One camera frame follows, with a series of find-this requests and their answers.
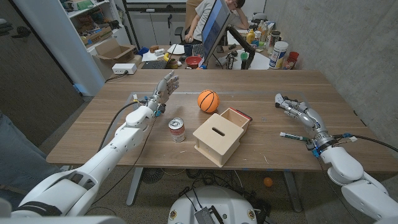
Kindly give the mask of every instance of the dark hair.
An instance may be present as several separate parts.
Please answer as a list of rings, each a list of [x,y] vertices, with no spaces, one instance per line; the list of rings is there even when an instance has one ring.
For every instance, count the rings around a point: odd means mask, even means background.
[[[244,5],[244,2],[245,2],[246,0],[236,0],[236,7],[238,8],[238,9],[240,9],[240,8],[242,8],[242,6]]]

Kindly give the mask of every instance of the monitor screen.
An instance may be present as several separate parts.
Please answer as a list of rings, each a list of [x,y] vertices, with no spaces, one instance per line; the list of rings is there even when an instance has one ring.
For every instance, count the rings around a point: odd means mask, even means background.
[[[203,63],[207,63],[228,25],[230,11],[225,0],[216,0],[201,33]]]

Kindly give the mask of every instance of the white robot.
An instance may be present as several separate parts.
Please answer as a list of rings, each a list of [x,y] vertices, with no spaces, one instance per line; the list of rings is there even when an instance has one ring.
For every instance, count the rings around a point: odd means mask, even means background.
[[[126,122],[117,129],[109,144],[83,166],[47,177],[26,195],[16,211],[11,212],[11,205],[0,200],[0,223],[125,223],[118,217],[83,215],[93,203],[104,179],[125,153],[140,145],[148,124],[164,112],[164,103],[177,88],[178,76],[171,72],[157,84],[146,106],[140,106],[127,115]],[[362,165],[344,148],[333,147],[335,140],[328,134],[316,111],[305,103],[286,100],[281,94],[275,96],[275,105],[305,125],[313,138],[314,153],[325,163],[332,164],[328,175],[334,183],[342,186],[344,197],[353,207],[379,220],[378,223],[398,223],[398,203],[388,196],[387,190],[377,180],[363,171]],[[182,205],[186,208],[178,211],[176,208]],[[202,187],[187,192],[187,196],[174,203],[170,214],[173,210],[176,210],[176,216],[169,216],[171,223],[177,223],[177,220],[178,223],[198,223],[198,219],[207,217],[201,213],[214,211],[223,216],[225,223],[256,222],[252,206],[237,193],[221,187]]]

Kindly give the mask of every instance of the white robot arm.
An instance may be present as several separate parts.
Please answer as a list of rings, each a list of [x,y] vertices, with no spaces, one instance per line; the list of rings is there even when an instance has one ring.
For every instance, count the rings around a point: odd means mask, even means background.
[[[315,146],[313,153],[324,163],[332,164],[328,169],[330,179],[342,186],[347,202],[375,220],[395,218],[398,222],[398,203],[388,195],[386,188],[367,174],[362,165],[350,156],[343,147],[334,147],[337,140],[331,136],[320,115],[304,102],[275,96],[275,106],[285,114],[301,121]]]
[[[156,86],[146,106],[128,114],[115,137],[83,166],[51,175],[34,187],[18,209],[17,217],[84,215],[93,203],[100,185],[127,152],[140,145],[144,132],[156,116],[164,112],[169,95],[178,88],[174,71]]]

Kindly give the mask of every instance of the small orange ball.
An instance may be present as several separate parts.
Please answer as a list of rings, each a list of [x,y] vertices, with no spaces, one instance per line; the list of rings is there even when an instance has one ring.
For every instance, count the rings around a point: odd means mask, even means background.
[[[204,112],[214,112],[219,104],[220,98],[213,90],[203,90],[198,96],[198,106]]]
[[[269,177],[264,178],[264,185],[267,187],[271,187],[272,186],[272,179]]]

